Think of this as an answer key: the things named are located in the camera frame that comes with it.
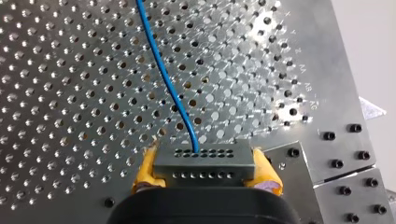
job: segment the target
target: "white surface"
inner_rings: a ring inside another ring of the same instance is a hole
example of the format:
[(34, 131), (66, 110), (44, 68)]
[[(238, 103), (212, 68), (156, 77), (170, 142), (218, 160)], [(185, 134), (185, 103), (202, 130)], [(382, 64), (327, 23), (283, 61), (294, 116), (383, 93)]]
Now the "white surface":
[(388, 114), (367, 121), (377, 167), (396, 190), (396, 0), (332, 0), (359, 95)]

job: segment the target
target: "black screw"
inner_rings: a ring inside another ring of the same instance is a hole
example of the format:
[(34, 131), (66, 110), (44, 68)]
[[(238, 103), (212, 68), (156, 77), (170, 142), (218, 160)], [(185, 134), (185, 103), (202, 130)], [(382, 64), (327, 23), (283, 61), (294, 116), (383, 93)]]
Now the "black screw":
[(300, 156), (300, 150), (297, 148), (291, 148), (288, 151), (290, 157), (297, 158)]
[(352, 189), (351, 189), (350, 187), (343, 186), (343, 187), (341, 187), (341, 188), (339, 189), (339, 192), (340, 192), (340, 194), (342, 194), (342, 195), (348, 196), (348, 195), (350, 195), (350, 194), (352, 193)]
[(377, 204), (374, 206), (374, 211), (378, 213), (379, 215), (384, 215), (388, 212), (388, 209), (381, 204)]
[(116, 201), (114, 201), (113, 198), (108, 197), (105, 199), (105, 207), (110, 208), (110, 207), (114, 206), (115, 203), (116, 203)]
[(368, 151), (360, 151), (358, 154), (359, 160), (368, 161), (370, 160), (370, 152)]
[(332, 141), (335, 139), (335, 133), (334, 132), (326, 132), (323, 134), (323, 139), (326, 141)]
[(366, 179), (366, 186), (367, 187), (372, 187), (372, 188), (376, 188), (378, 187), (378, 180), (376, 180), (375, 178), (368, 178)]
[(361, 133), (361, 125), (359, 124), (350, 124), (348, 127), (350, 133)]
[(337, 168), (337, 169), (341, 169), (344, 166), (344, 162), (340, 161), (340, 160), (332, 160), (332, 167), (333, 168)]
[(361, 219), (358, 217), (358, 215), (353, 214), (353, 213), (347, 214), (347, 215), (346, 215), (346, 218), (347, 218), (347, 220), (348, 220), (349, 222), (352, 222), (352, 223), (358, 223), (359, 220), (361, 220)]

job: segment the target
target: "metal plate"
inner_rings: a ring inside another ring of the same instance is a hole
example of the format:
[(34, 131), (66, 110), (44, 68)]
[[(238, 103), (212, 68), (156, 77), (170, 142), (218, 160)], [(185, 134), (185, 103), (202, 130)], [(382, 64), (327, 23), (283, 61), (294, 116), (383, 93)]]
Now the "metal plate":
[[(299, 140), (314, 182), (375, 163), (329, 0), (145, 6), (201, 143)], [(1, 0), (0, 15), (0, 214), (103, 222), (103, 198), (129, 194), (152, 135), (189, 139), (135, 3)], [(357, 160), (361, 150), (371, 158)]]
[[(377, 179), (378, 187), (367, 187), (365, 182), (368, 178)], [(317, 186), (315, 193), (324, 222), (348, 222), (347, 214), (355, 214), (360, 219), (359, 223), (394, 223), (381, 179), (379, 170), (373, 168)], [(343, 186), (350, 187), (350, 195), (339, 193), (339, 189)], [(387, 209), (385, 215), (375, 212), (377, 204)]]
[[(290, 150), (299, 149), (300, 156), (291, 157)], [(283, 181), (284, 198), (297, 212), (301, 223), (323, 223), (318, 200), (305, 162), (305, 153), (299, 143), (270, 148), (265, 156)]]

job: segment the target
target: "blue wire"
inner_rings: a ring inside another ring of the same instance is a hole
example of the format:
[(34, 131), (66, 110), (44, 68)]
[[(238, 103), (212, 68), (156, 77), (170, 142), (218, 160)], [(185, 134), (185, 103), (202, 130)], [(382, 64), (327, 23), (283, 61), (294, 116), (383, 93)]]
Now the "blue wire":
[(180, 116), (183, 118), (184, 124), (187, 127), (187, 130), (189, 131), (190, 134), (190, 139), (191, 139), (191, 144), (192, 144), (192, 150), (195, 153), (199, 152), (199, 143), (197, 136), (195, 135), (194, 129), (191, 125), (191, 122), (189, 120), (189, 116), (186, 113), (186, 110), (184, 109), (183, 104), (178, 100), (177, 92), (172, 85), (172, 81), (168, 76), (168, 73), (166, 72), (165, 65), (163, 64), (163, 60), (161, 59), (160, 52), (158, 51), (157, 44), (155, 43), (154, 37), (152, 36), (151, 33), (151, 28), (149, 26), (149, 21), (146, 16), (146, 10), (145, 7), (143, 6), (142, 0), (136, 0), (137, 4), (137, 10), (139, 11), (140, 14), (140, 19), (143, 22), (143, 26), (145, 28), (145, 33), (146, 37), (148, 39), (148, 43), (151, 46), (151, 51), (154, 54), (155, 62), (158, 65), (158, 68), (160, 69), (161, 76), (163, 76), (163, 81), (165, 82), (166, 87), (169, 90), (169, 93), (171, 93), (172, 99), (175, 102), (175, 105), (178, 109), (178, 112), (180, 113)]

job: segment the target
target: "black object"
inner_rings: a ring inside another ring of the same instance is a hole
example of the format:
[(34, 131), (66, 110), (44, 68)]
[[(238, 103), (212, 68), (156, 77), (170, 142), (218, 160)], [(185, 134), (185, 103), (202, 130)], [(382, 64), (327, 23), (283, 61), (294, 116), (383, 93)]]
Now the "black object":
[(337, 169), (341, 169), (344, 166), (344, 162), (340, 161), (340, 160), (332, 160), (332, 167), (333, 168), (337, 168)]
[(347, 218), (347, 220), (348, 220), (349, 222), (352, 222), (352, 223), (358, 223), (359, 220), (361, 220), (361, 219), (358, 217), (358, 215), (353, 214), (353, 213), (349, 213), (349, 214), (346, 216), (346, 218)]
[(300, 156), (300, 150), (293, 147), (289, 149), (288, 154), (290, 157), (297, 158)]
[(362, 127), (359, 124), (350, 124), (348, 130), (351, 133), (361, 133)]
[(107, 224), (298, 224), (280, 197), (248, 188), (147, 189), (117, 205)]
[(323, 134), (323, 139), (326, 141), (332, 141), (335, 139), (335, 133), (333, 132), (326, 132)]
[(358, 154), (360, 160), (368, 161), (370, 160), (370, 152), (368, 151), (360, 151)]
[(113, 198), (106, 198), (105, 199), (105, 207), (112, 207), (114, 206), (114, 204), (116, 203), (116, 201)]
[(339, 189), (339, 192), (340, 192), (340, 194), (348, 196), (352, 193), (352, 189), (350, 187), (343, 186)]
[(376, 206), (374, 206), (374, 210), (379, 215), (384, 215), (388, 212), (388, 209), (386, 207), (382, 206), (381, 204), (377, 204)]
[(378, 187), (378, 180), (376, 180), (375, 178), (368, 178), (366, 179), (366, 186), (376, 188)]

